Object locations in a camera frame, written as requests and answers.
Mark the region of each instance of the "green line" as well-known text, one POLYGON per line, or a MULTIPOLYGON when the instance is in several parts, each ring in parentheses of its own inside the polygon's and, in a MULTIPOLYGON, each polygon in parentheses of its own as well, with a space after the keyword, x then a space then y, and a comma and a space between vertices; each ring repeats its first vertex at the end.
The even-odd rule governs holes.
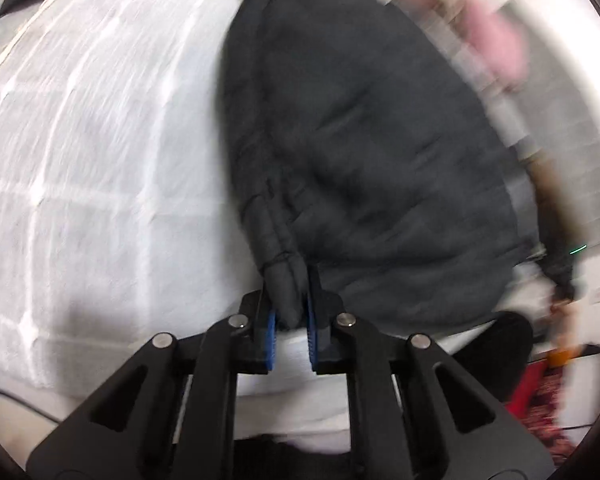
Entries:
POLYGON ((582 247, 577 248, 575 251, 571 251, 569 254, 579 253, 581 250, 586 249, 586 248, 587 248, 587 246, 583 245, 582 247))

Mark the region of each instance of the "pink object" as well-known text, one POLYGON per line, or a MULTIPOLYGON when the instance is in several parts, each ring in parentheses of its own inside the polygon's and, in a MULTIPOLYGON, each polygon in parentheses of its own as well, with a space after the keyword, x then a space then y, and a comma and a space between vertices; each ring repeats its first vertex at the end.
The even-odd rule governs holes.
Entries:
POLYGON ((506 88, 520 85, 527 75, 526 44, 522 33, 482 0, 464 0, 459 16, 464 40, 506 88))

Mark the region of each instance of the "triangular cutout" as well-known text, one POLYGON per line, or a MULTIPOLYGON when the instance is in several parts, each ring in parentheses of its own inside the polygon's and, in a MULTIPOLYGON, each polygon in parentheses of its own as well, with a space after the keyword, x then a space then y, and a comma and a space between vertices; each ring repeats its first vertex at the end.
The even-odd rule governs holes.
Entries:
POLYGON ((436 377, 460 433, 469 433, 494 421, 493 412, 448 369, 438 366, 436 377))
POLYGON ((91 421, 119 433, 124 431, 146 374, 146 366, 136 368, 107 399, 93 410, 91 421))

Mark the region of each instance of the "black pants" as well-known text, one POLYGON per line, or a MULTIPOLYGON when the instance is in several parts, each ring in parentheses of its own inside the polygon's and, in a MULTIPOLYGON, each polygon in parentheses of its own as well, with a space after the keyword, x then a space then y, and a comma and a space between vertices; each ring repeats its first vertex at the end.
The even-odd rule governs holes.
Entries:
MULTIPOLYGON (((501 402, 509 399, 522 374, 531 347, 533 330, 515 312, 502 312, 497 320, 454 354, 482 386, 501 402)), ((288 444, 259 436, 235 442, 235 480, 349 480, 349 454, 306 453, 288 444)))

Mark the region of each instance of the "round metal rivet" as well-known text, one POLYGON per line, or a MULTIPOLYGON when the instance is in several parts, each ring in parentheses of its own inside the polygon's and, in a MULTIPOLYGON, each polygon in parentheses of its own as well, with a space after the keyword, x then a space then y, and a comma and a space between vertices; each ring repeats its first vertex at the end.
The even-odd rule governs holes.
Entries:
POLYGON ((429 348, 431 346, 431 339, 424 334, 416 334, 411 338, 411 344, 416 348, 429 348))
POLYGON ((173 336, 171 334, 167 334, 166 332, 161 332, 154 335, 154 338, 151 339, 151 342, 156 348, 167 348, 167 346, 171 346, 171 343, 173 343, 173 336))
POLYGON ((234 328, 244 328, 248 322, 249 318, 244 314, 234 314, 229 318, 229 324, 234 328))
POLYGON ((340 326, 354 326, 356 324, 356 316, 349 312, 341 312, 338 314, 336 321, 340 326))

